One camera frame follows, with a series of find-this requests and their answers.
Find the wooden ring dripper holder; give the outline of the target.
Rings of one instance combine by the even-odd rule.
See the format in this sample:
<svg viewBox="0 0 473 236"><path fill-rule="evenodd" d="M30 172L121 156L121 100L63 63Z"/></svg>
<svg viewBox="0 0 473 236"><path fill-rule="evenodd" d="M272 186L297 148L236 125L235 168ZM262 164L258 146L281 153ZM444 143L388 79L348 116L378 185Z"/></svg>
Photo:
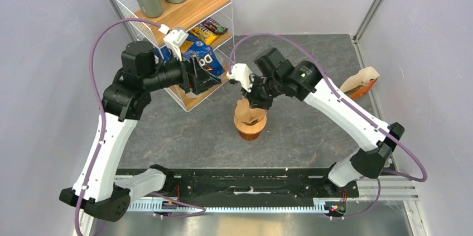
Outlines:
<svg viewBox="0 0 473 236"><path fill-rule="evenodd" d="M242 132L244 134L258 134L260 133L266 126L267 124L267 115L265 114L261 120L257 120L254 123L244 123L240 121L236 115L234 115L234 125L237 128L239 132Z"/></svg>

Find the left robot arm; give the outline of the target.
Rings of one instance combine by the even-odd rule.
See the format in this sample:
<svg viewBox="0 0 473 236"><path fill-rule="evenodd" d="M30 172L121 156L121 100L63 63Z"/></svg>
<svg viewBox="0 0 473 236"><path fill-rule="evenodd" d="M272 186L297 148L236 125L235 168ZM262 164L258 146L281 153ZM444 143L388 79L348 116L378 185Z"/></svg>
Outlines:
<svg viewBox="0 0 473 236"><path fill-rule="evenodd" d="M121 219L133 201L155 191L168 196L175 189L173 171L160 165L126 180L115 179L128 138L151 102L151 93L179 85L199 94L221 82L196 56L157 62L154 45L147 41L129 43L121 60L122 67L99 98L97 133L84 169L59 196L94 218L111 222Z"/></svg>

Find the brown paper coffee filter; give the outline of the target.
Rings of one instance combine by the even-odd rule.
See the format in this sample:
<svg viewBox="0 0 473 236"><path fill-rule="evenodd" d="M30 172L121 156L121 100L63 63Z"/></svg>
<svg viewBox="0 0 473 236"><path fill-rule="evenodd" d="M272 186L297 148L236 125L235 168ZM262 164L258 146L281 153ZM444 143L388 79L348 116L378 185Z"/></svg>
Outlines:
<svg viewBox="0 0 473 236"><path fill-rule="evenodd" d="M234 115L242 123L250 124L260 122L266 116L267 111L261 108L251 108L247 98L237 101Z"/></svg>

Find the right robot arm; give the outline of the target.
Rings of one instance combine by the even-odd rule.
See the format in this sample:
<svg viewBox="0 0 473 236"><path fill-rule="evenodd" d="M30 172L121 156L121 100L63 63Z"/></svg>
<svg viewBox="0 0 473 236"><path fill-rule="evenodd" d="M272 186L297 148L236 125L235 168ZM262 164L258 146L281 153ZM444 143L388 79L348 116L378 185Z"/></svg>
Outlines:
<svg viewBox="0 0 473 236"><path fill-rule="evenodd" d="M405 132L400 123L389 124L369 114L336 90L309 61L293 66L273 47L254 63L261 75L245 69L241 89L250 107L268 110L280 95L297 98L329 117L358 144L353 154L335 162L324 176L322 189L326 195L337 196L348 183L361 177L380 176L397 147L395 141Z"/></svg>

